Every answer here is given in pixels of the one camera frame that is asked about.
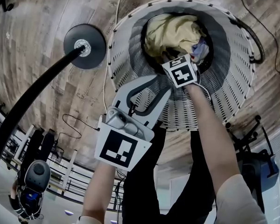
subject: lamp base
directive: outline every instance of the lamp base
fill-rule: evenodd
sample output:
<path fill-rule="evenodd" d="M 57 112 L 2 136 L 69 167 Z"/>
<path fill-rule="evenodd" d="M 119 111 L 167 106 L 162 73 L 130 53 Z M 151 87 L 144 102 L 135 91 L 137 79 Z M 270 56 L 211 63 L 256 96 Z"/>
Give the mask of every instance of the lamp base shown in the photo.
<path fill-rule="evenodd" d="M 65 54 L 81 45 L 85 46 L 85 50 L 72 61 L 72 64 L 85 70 L 98 67 L 106 54 L 106 41 L 102 33 L 89 24 L 80 24 L 71 28 L 63 42 Z"/>

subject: clothing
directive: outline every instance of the clothing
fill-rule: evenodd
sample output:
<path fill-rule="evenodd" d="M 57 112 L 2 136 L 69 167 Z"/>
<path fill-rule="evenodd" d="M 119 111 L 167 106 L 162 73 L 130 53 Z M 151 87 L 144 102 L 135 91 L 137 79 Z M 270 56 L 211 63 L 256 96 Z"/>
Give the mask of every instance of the clothing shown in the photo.
<path fill-rule="evenodd" d="M 19 186 L 25 185 L 25 174 L 30 166 L 30 164 L 37 158 L 37 152 L 39 146 L 41 145 L 43 140 L 43 134 L 41 130 L 35 130 L 33 135 L 30 138 L 30 142 L 27 146 L 27 150 L 25 152 L 21 168 L 18 174 L 18 184 Z"/>
<path fill-rule="evenodd" d="M 230 177 L 217 193 L 216 224 L 266 224 L 266 217 L 257 205 L 243 176 Z"/>
<path fill-rule="evenodd" d="M 163 53 L 170 60 L 175 58 L 168 49 L 179 51 L 182 55 L 192 53 L 192 46 L 198 44 L 201 36 L 206 36 L 194 22 L 196 20 L 196 16 L 172 14 L 152 18 L 147 24 L 144 50 L 159 64 L 164 63 Z"/>
<path fill-rule="evenodd" d="M 16 196 L 15 199 L 12 199 L 11 196 L 8 195 L 8 198 L 9 198 L 9 202 L 10 202 L 10 204 L 11 204 L 13 210 L 14 210 L 18 215 L 20 215 L 23 219 L 34 220 L 34 219 L 36 219 L 36 218 L 39 217 L 41 211 L 39 211 L 37 214 L 35 214 L 34 217 L 29 217 L 29 216 L 24 212 L 24 210 L 20 207 L 18 196 Z"/>
<path fill-rule="evenodd" d="M 152 145 L 124 182 L 123 224 L 203 224 L 215 199 L 199 132 L 191 132 L 193 166 L 189 180 L 167 215 L 160 214 L 154 188 L 153 169 L 164 146 L 166 131 L 157 128 Z M 242 175 L 226 180 L 217 193 L 216 224 L 265 224 L 266 218 L 253 199 Z M 142 213 L 142 218 L 135 219 Z M 99 224 L 93 218 L 81 217 L 77 224 Z"/>
<path fill-rule="evenodd" d="M 20 171 L 18 173 L 18 188 L 21 188 L 22 186 L 25 186 L 25 175 L 26 172 L 30 166 L 30 164 L 35 160 L 43 160 L 43 161 L 47 161 L 48 156 L 50 154 L 50 151 L 54 145 L 54 135 L 50 132 L 48 132 L 46 134 L 45 137 L 43 137 L 42 134 L 42 130 L 35 130 L 30 142 L 28 144 L 27 150 L 25 152 L 24 158 L 23 158 L 23 162 L 21 164 L 21 168 Z M 39 156 L 37 155 L 37 153 L 39 152 L 39 147 L 42 143 L 42 148 L 41 151 L 39 153 Z M 22 193 L 22 197 L 21 197 L 21 204 L 25 207 L 25 204 L 27 204 L 27 199 L 25 199 L 24 195 L 25 192 Z M 9 201 L 10 204 L 12 206 L 12 208 L 14 209 L 14 211 L 19 214 L 22 218 L 28 218 L 28 219 L 34 219 L 33 217 L 29 217 L 26 212 L 23 211 L 23 209 L 20 207 L 19 204 L 19 197 L 16 195 L 15 199 L 12 199 L 9 196 Z M 32 210 L 32 213 L 35 213 L 39 210 L 39 206 L 36 207 L 36 210 Z M 40 210 L 38 211 L 37 214 L 34 215 L 35 218 L 37 218 L 40 214 Z"/>
<path fill-rule="evenodd" d="M 206 44 L 204 37 L 201 37 L 198 44 L 192 46 L 193 52 L 190 53 L 191 59 L 196 65 L 200 65 L 204 58 L 208 55 L 210 49 Z"/>

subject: person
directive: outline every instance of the person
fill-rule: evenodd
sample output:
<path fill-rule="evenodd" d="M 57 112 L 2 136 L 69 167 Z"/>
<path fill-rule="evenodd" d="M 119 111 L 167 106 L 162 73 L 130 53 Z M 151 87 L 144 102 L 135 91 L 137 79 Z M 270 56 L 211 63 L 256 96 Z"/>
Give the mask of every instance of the person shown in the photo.
<path fill-rule="evenodd" d="M 30 164 L 34 161 L 34 160 L 43 160 L 43 161 L 47 161 L 49 154 L 51 152 L 51 149 L 54 145 L 54 131 L 49 129 L 49 131 L 47 132 L 47 134 L 45 135 L 45 137 L 43 136 L 43 129 L 37 129 L 34 131 L 30 142 L 28 144 L 27 150 L 25 152 L 22 164 L 21 164 L 21 168 L 20 171 L 18 172 L 18 177 L 17 179 L 14 181 L 11 191 L 10 191 L 10 195 L 9 197 L 9 202 L 12 206 L 12 208 L 14 209 L 14 211 L 19 215 L 19 221 L 21 223 L 24 222 L 24 220 L 26 221 L 27 219 L 36 219 L 39 217 L 40 215 L 40 211 L 41 211 L 41 207 L 39 207 L 37 204 L 38 203 L 38 198 L 39 196 L 36 195 L 31 195 L 33 196 L 33 199 L 29 199 L 27 200 L 25 197 L 18 197 L 18 190 L 21 189 L 22 193 L 24 193 L 24 195 L 29 195 L 31 193 L 26 193 L 24 191 L 25 189 L 25 174 L 30 166 Z M 36 206 L 35 210 L 31 210 L 30 208 L 25 208 L 25 210 L 20 206 L 20 201 L 21 200 L 21 205 L 23 207 L 25 207 L 27 204 L 29 207 L 31 206 Z"/>
<path fill-rule="evenodd" d="M 21 216 L 18 216 L 18 220 L 19 220 L 19 222 L 20 222 L 21 224 L 27 224 L 27 223 L 29 223 L 28 220 L 22 218 Z"/>
<path fill-rule="evenodd" d="M 166 131 L 156 127 L 150 149 L 126 175 L 123 224 L 203 224 L 215 199 L 216 224 L 267 223 L 240 174 L 233 143 L 222 122 L 199 86 L 187 85 L 186 89 L 192 99 L 199 128 L 199 132 L 191 132 L 193 166 L 189 180 L 168 214 L 161 215 L 153 169 L 163 149 Z M 86 190 L 82 215 L 77 223 L 104 223 L 114 176 L 115 167 L 99 163 Z"/>

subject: black pole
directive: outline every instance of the black pole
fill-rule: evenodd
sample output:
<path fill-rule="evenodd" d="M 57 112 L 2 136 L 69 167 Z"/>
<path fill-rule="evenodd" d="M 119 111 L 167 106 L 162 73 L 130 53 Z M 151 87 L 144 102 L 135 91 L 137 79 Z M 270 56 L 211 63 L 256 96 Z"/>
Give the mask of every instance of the black pole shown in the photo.
<path fill-rule="evenodd" d="M 270 149 L 270 157 L 272 157 L 274 155 L 274 152 L 273 152 L 273 149 L 272 149 L 271 142 L 269 140 L 269 137 L 266 134 L 265 128 L 262 126 L 261 129 L 262 129 L 263 133 L 265 134 L 266 142 L 267 142 L 267 145 L 269 146 L 269 149 Z"/>
<path fill-rule="evenodd" d="M 39 96 L 43 89 L 73 60 L 75 60 L 85 47 L 81 46 L 66 56 L 62 57 L 58 62 L 51 66 L 45 73 L 41 75 L 21 96 L 14 107 L 11 109 L 9 114 L 6 116 L 0 127 L 0 158 L 9 137 L 16 128 L 17 124 L 31 106 L 34 100 Z"/>

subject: black pants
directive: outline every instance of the black pants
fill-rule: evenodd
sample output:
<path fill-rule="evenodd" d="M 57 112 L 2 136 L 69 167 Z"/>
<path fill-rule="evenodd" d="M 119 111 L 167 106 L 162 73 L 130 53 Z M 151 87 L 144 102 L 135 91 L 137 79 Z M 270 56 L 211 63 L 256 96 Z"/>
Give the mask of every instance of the black pants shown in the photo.
<path fill-rule="evenodd" d="M 154 130 L 152 146 L 124 182 L 123 224 L 190 223 L 203 224 L 212 210 L 214 188 L 205 162 L 199 132 L 191 132 L 193 167 L 189 180 L 167 215 L 161 215 L 154 188 L 154 167 L 164 147 L 166 131 Z"/>
<path fill-rule="evenodd" d="M 42 130 L 37 129 L 34 131 L 30 139 L 30 142 L 28 144 L 27 150 L 24 155 L 23 162 L 21 164 L 21 169 L 19 171 L 18 182 L 20 186 L 25 185 L 24 182 L 25 174 L 30 164 L 34 160 L 43 160 L 46 162 L 50 154 L 50 151 L 54 145 L 54 135 L 52 133 L 47 133 L 46 136 L 43 137 L 42 133 L 43 133 Z M 38 155 L 38 149 L 41 143 L 42 143 L 42 148 Z"/>

